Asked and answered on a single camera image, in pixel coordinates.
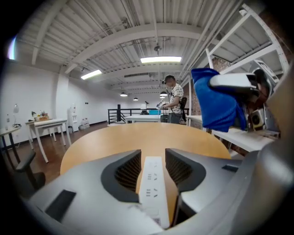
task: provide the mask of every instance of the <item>gray pants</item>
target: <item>gray pants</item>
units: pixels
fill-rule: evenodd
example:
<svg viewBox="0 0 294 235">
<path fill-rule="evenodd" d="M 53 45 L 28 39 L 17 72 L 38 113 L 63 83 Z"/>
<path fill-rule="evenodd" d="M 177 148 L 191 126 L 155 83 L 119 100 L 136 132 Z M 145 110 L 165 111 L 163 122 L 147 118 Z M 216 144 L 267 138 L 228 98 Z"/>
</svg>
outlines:
<svg viewBox="0 0 294 235">
<path fill-rule="evenodd" d="M 174 123 L 174 124 L 180 124 L 181 117 L 182 117 L 181 113 L 169 113 L 167 122 Z"/>
</svg>

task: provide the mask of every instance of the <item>white table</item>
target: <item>white table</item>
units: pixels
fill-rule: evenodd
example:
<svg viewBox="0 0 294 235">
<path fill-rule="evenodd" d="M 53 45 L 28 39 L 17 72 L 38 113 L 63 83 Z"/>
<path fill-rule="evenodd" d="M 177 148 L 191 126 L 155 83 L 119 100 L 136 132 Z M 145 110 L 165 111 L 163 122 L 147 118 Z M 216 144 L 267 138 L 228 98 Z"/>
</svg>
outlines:
<svg viewBox="0 0 294 235">
<path fill-rule="evenodd" d="M 64 135 L 63 135 L 63 131 L 62 131 L 62 125 L 63 124 L 65 124 L 66 135 L 68 137 L 69 145 L 71 145 L 72 143 L 70 141 L 67 119 L 52 119 L 52 120 L 46 120 L 46 121 L 41 121 L 41 122 L 34 122 L 35 134 L 37 136 L 37 140 L 38 140 L 39 147 L 41 149 L 41 153 L 42 153 L 43 158 L 44 158 L 44 160 L 46 162 L 48 162 L 48 159 L 46 157 L 46 154 L 44 152 L 44 149 L 43 149 L 43 146 L 42 146 L 42 143 L 41 143 L 41 139 L 40 139 L 40 135 L 39 135 L 39 129 L 49 129 L 49 128 L 57 127 L 61 131 L 61 138 L 62 138 L 63 145 L 66 145 Z"/>
<path fill-rule="evenodd" d="M 229 132 L 212 130 L 211 134 L 219 136 L 249 152 L 261 150 L 265 145 L 273 142 L 272 139 L 257 135 L 254 132 L 242 131 L 236 128 L 230 128 Z"/>
<path fill-rule="evenodd" d="M 206 128 L 202 126 L 202 116 L 201 115 L 188 115 L 186 116 L 187 126 L 191 127 L 191 120 L 197 122 L 201 125 L 201 129 L 206 132 Z"/>
<path fill-rule="evenodd" d="M 11 161 L 11 158 L 10 158 L 10 155 L 9 155 L 9 152 L 8 152 L 8 148 L 7 148 L 6 143 L 5 143 L 4 136 L 5 135 L 9 135 L 9 140 L 10 140 L 10 144 L 12 146 L 12 150 L 13 150 L 14 156 L 15 156 L 15 158 L 17 160 L 17 163 L 20 163 L 20 159 L 19 159 L 19 156 L 17 154 L 17 150 L 15 148 L 13 137 L 12 137 L 12 132 L 17 131 L 20 128 L 21 127 L 9 127 L 7 130 L 5 128 L 0 129 L 0 137 L 2 138 L 3 147 L 4 147 L 5 153 L 6 153 L 7 157 L 8 157 L 8 161 L 9 161 L 12 169 L 15 169 L 15 167 L 14 167 L 12 161 Z"/>
<path fill-rule="evenodd" d="M 160 122 L 160 115 L 131 115 L 128 117 L 125 117 L 127 121 L 131 121 L 132 123 L 147 123 L 147 122 L 153 122 L 153 123 L 159 123 Z"/>
<path fill-rule="evenodd" d="M 34 123 L 35 122 L 42 122 L 42 121 L 31 121 L 31 122 L 26 122 L 26 126 L 27 126 L 27 130 L 28 130 L 28 141 L 29 141 L 29 144 L 31 145 L 31 148 L 34 149 L 34 146 L 33 146 L 33 134 L 32 134 L 32 131 L 35 130 L 35 126 L 34 126 Z M 54 141 L 56 142 L 56 137 L 55 137 L 55 131 L 53 129 L 52 131 L 52 134 L 53 134 L 53 138 L 54 138 Z"/>
</svg>

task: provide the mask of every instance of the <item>patterned shirt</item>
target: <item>patterned shirt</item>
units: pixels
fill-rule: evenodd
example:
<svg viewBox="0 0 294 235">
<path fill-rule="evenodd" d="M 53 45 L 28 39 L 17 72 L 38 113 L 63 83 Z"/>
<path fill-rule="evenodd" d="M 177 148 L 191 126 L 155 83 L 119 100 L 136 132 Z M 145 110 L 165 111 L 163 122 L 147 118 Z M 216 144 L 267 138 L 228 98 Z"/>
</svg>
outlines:
<svg viewBox="0 0 294 235">
<path fill-rule="evenodd" d="M 178 83 L 171 90 L 170 103 L 175 101 L 176 96 L 180 98 L 180 101 L 184 96 L 184 90 Z M 169 108 L 169 113 L 182 113 L 182 110 L 180 109 L 180 104 Z"/>
</svg>

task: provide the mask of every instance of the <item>desk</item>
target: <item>desk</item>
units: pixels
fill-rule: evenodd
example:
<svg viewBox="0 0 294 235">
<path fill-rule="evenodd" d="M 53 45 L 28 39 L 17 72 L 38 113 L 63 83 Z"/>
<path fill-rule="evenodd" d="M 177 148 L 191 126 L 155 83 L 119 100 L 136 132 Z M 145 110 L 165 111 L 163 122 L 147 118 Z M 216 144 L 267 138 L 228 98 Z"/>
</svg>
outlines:
<svg viewBox="0 0 294 235">
<path fill-rule="evenodd" d="M 63 136 L 63 131 L 62 131 L 62 125 L 65 124 L 65 129 L 66 129 L 66 135 L 68 137 L 68 143 L 69 145 L 71 145 L 71 141 L 70 141 L 70 136 L 69 136 L 69 131 L 68 131 L 68 121 L 67 119 L 52 119 L 52 120 L 46 120 L 46 121 L 41 121 L 41 122 L 34 122 L 34 126 L 35 126 L 35 134 L 37 136 L 37 140 L 38 140 L 38 144 L 41 150 L 41 153 L 43 155 L 43 158 L 45 160 L 45 162 L 48 162 L 47 156 L 44 152 L 42 143 L 41 143 L 41 139 L 40 139 L 40 135 L 39 135 L 39 129 L 48 129 L 48 128 L 59 128 L 60 132 L 61 132 L 61 138 L 62 138 L 62 142 L 63 145 L 66 145 L 65 143 L 65 139 Z"/>
<path fill-rule="evenodd" d="M 9 155 L 9 152 L 8 152 L 8 149 L 7 149 L 7 146 L 6 146 L 6 143 L 5 143 L 4 136 L 5 135 L 9 135 L 9 140 L 10 140 L 10 144 L 12 146 L 12 150 L 13 150 L 14 156 L 15 156 L 15 158 L 17 160 L 17 163 L 20 163 L 20 159 L 19 159 L 19 156 L 17 154 L 17 150 L 15 148 L 15 145 L 14 145 L 14 142 L 13 142 L 13 137 L 12 137 L 12 132 L 17 131 L 20 128 L 21 127 L 16 127 L 16 128 L 15 127 L 9 127 L 8 130 L 6 130 L 6 129 L 1 129 L 0 130 L 0 136 L 1 136 L 2 141 L 3 141 L 3 146 L 4 146 L 4 149 L 5 149 L 5 153 L 6 153 L 7 157 L 8 157 L 8 161 L 9 161 L 9 163 L 10 163 L 10 165 L 11 165 L 11 167 L 12 167 L 13 170 L 15 169 L 15 167 L 14 167 L 12 161 L 11 161 L 11 158 L 10 158 L 10 155 Z"/>
<path fill-rule="evenodd" d="M 166 148 L 230 159 L 228 150 L 218 139 L 199 129 L 171 123 L 132 123 L 96 130 L 75 141 L 64 154 L 60 174 L 83 162 L 130 150 L 141 149 L 142 168 L 146 156 L 161 156 L 171 223 L 178 191 L 165 168 Z M 142 171 L 137 181 L 137 193 L 141 174 Z"/>
<path fill-rule="evenodd" d="M 131 121 L 132 123 L 159 123 L 160 122 L 160 115 L 131 115 L 128 117 L 125 117 L 127 121 Z"/>
<path fill-rule="evenodd" d="M 34 131 L 34 128 L 35 128 L 34 123 L 35 123 L 35 122 L 42 122 L 42 121 L 30 121 L 30 122 L 26 122 L 26 123 L 25 123 L 26 126 L 27 126 L 27 129 L 28 129 L 28 141 L 29 141 L 29 144 L 31 145 L 31 149 L 34 149 L 34 146 L 33 146 L 33 134 L 32 134 L 32 131 Z M 54 129 L 53 129 L 53 131 L 52 131 L 52 134 L 53 134 L 53 137 L 54 137 L 54 141 L 56 141 L 56 137 L 55 137 L 55 131 L 54 131 Z"/>
<path fill-rule="evenodd" d="M 212 130 L 211 134 L 217 135 L 249 152 L 261 150 L 265 145 L 273 142 L 273 140 L 257 135 L 254 132 L 242 131 L 236 128 L 230 128 L 229 132 Z"/>
<path fill-rule="evenodd" d="M 187 126 L 191 127 L 191 120 L 197 122 L 201 125 L 201 129 L 206 132 L 206 128 L 202 126 L 202 116 L 201 115 L 188 115 L 187 118 Z"/>
</svg>

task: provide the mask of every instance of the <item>wooden floor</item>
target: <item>wooden floor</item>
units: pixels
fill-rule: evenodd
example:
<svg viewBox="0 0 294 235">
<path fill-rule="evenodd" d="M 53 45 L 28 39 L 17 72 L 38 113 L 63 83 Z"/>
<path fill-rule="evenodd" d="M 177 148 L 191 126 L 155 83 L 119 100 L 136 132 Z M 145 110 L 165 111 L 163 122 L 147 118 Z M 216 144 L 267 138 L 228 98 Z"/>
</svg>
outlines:
<svg viewBox="0 0 294 235">
<path fill-rule="evenodd" d="M 94 124 L 85 130 L 79 130 L 79 131 L 75 132 L 74 134 L 70 134 L 71 142 L 74 143 L 76 140 L 78 140 L 82 136 L 88 134 L 89 132 L 92 132 L 94 130 L 98 130 L 101 128 L 105 128 L 105 127 L 107 127 L 107 122 Z M 57 133 L 56 133 L 56 142 L 54 141 L 53 136 L 50 137 L 49 135 L 47 135 L 46 137 L 44 136 L 43 138 L 41 138 L 42 146 L 44 148 L 44 151 L 45 151 L 47 158 L 48 158 L 48 161 L 49 161 L 48 163 L 46 163 L 45 160 L 43 159 L 43 156 L 41 154 L 41 151 L 40 151 L 40 148 L 38 145 L 38 141 L 36 139 L 33 141 L 34 150 L 36 152 L 36 157 L 34 158 L 34 160 L 31 163 L 31 168 L 34 173 L 36 173 L 36 172 L 44 172 L 45 173 L 46 184 L 53 181 L 54 179 L 56 179 L 60 175 L 61 161 L 62 161 L 64 153 L 69 148 L 66 133 L 64 133 L 64 135 L 65 135 L 64 139 L 67 143 L 66 146 L 63 146 L 62 140 L 61 140 L 61 135 L 57 134 Z M 31 150 L 31 146 L 29 143 L 21 144 L 17 148 L 17 153 L 19 155 L 19 158 L 22 159 L 23 157 L 25 157 L 26 154 L 30 150 Z M 9 155 L 10 155 L 14 165 L 16 166 L 17 162 L 16 162 L 16 159 L 15 159 L 14 154 L 12 152 L 12 149 L 9 150 Z M 6 161 L 6 165 L 9 168 L 9 170 L 12 170 L 10 167 L 10 164 L 7 160 L 6 155 L 5 155 L 5 161 Z"/>
</svg>

